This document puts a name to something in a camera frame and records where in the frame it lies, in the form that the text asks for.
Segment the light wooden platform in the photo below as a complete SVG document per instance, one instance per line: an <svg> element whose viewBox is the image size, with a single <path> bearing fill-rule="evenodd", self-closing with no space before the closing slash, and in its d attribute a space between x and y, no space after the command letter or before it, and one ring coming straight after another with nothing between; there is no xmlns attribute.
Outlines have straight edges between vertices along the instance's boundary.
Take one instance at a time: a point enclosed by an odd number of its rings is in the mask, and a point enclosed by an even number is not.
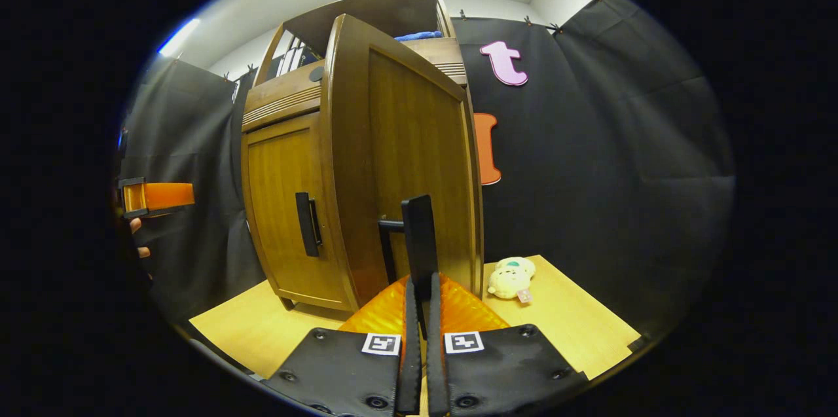
<svg viewBox="0 0 838 417"><path fill-rule="evenodd" d="M502 300L485 292L483 301L510 325L535 324L577 371L593 379L631 354L628 345L640 334L572 282L541 255L530 292L533 301ZM494 264L484 265L488 275ZM267 281L191 319L218 348L266 378L279 369L305 334L314 327L337 329L351 313L298 304L285 310ZM422 379L422 394L427 384ZM422 398L422 416L428 415Z"/></svg>

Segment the black door handle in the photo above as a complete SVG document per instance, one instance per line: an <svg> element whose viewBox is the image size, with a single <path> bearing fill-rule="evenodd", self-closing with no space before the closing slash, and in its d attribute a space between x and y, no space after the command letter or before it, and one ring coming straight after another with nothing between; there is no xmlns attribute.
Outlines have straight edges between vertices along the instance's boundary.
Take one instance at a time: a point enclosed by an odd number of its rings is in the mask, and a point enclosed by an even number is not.
<svg viewBox="0 0 838 417"><path fill-rule="evenodd" d="M302 244L306 247L306 255L319 257L318 245L323 244L320 238L320 226L317 220L317 209L314 200L308 197L306 191L296 193L297 217L300 219L300 232L302 233Z"/></svg>

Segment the black curtain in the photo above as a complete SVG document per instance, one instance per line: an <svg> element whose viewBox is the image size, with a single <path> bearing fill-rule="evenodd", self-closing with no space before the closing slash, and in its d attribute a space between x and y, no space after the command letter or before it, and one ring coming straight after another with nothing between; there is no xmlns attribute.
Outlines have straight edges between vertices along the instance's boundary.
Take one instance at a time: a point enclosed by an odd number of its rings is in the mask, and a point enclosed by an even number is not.
<svg viewBox="0 0 838 417"><path fill-rule="evenodd" d="M641 334L673 327L721 251L733 159L706 78L628 0L592 0L551 35L453 20L476 113L494 115L486 261L541 254ZM479 48L520 51L523 86ZM538 300L538 291L533 291Z"/></svg>
<svg viewBox="0 0 838 417"><path fill-rule="evenodd" d="M143 75L125 127L120 178L192 183L195 205L143 220L135 235L151 256L150 295L168 321L200 337L189 319L264 279L246 225L240 181L242 113L255 72L234 83L159 58Z"/></svg>

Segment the wooden cabinet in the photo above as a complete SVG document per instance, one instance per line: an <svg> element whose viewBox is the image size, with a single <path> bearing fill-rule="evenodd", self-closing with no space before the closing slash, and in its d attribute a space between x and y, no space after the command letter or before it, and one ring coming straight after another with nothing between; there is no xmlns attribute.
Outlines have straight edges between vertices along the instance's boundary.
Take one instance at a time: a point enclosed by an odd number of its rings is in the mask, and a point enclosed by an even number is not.
<svg viewBox="0 0 838 417"><path fill-rule="evenodd" d="M482 293L473 112L464 71L439 66L451 63L440 61L456 39L434 41L405 45L339 14L323 61L257 78L249 92L245 205L261 265L285 307L357 310L386 288L378 221L401 219L401 201L423 194L431 195L440 271ZM392 234L392 246L396 276L404 276L402 235Z"/></svg>

